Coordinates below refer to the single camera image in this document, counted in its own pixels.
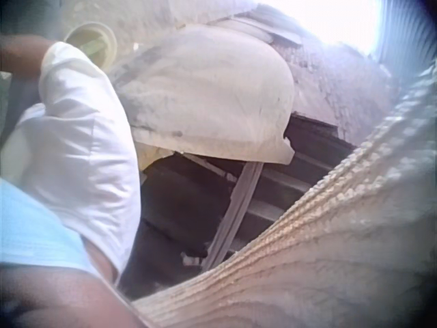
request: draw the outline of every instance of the corrugated metal sheet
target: corrugated metal sheet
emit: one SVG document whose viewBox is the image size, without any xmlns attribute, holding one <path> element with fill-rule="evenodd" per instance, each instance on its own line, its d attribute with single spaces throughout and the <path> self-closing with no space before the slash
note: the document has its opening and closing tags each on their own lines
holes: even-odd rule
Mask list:
<svg viewBox="0 0 437 328">
<path fill-rule="evenodd" d="M 374 52 L 402 83 L 437 56 L 436 26 L 420 1 L 380 0 L 380 36 Z"/>
</svg>

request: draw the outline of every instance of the hand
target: hand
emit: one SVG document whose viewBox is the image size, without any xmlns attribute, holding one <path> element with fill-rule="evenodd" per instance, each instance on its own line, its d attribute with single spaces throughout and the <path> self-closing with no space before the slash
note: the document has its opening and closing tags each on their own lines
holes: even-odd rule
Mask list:
<svg viewBox="0 0 437 328">
<path fill-rule="evenodd" d="M 20 77 L 37 77 L 42 60 L 56 41 L 40 36 L 0 35 L 0 71 Z"/>
</svg>

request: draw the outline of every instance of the skin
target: skin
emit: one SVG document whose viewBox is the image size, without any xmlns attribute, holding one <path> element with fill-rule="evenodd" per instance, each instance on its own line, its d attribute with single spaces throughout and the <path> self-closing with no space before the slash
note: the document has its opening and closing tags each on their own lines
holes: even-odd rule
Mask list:
<svg viewBox="0 0 437 328">
<path fill-rule="evenodd" d="M 0 36 L 0 70 L 37 79 L 42 60 L 54 41 L 40 36 Z M 109 282 L 116 271 L 89 241 L 85 248 Z M 89 274 L 71 269 L 0 266 L 1 301 L 19 304 L 19 327 L 146 327 L 120 301 L 115 290 Z"/>
<path fill-rule="evenodd" d="M 2 303 L 23 328 L 146 327 L 98 279 L 72 269 L 0 268 Z"/>
</svg>

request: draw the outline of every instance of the wall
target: wall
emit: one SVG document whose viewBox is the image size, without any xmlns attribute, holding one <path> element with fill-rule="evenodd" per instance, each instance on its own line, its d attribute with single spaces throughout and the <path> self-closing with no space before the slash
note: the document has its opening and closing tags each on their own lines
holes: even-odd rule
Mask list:
<svg viewBox="0 0 437 328">
<path fill-rule="evenodd" d="M 70 0 L 63 12 L 66 35 L 88 21 L 108 25 L 118 41 L 117 59 L 133 52 L 135 43 L 148 46 L 178 27 L 207 23 L 252 10 L 253 0 Z"/>
</svg>

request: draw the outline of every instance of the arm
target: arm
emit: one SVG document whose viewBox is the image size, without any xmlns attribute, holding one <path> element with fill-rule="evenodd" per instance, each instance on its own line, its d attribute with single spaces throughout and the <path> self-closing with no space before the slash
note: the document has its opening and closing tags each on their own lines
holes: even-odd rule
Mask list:
<svg viewBox="0 0 437 328">
<path fill-rule="evenodd" d="M 33 36 L 3 43 L 2 67 L 40 74 L 44 103 L 44 115 L 28 119 L 32 162 L 19 187 L 81 234 L 113 281 L 126 266 L 140 216 L 137 155 L 124 109 L 106 74 L 73 46 Z"/>
<path fill-rule="evenodd" d="M 22 328 L 143 328 L 98 279 L 72 269 L 3 267 L 1 302 L 15 302 L 12 321 Z"/>
</svg>

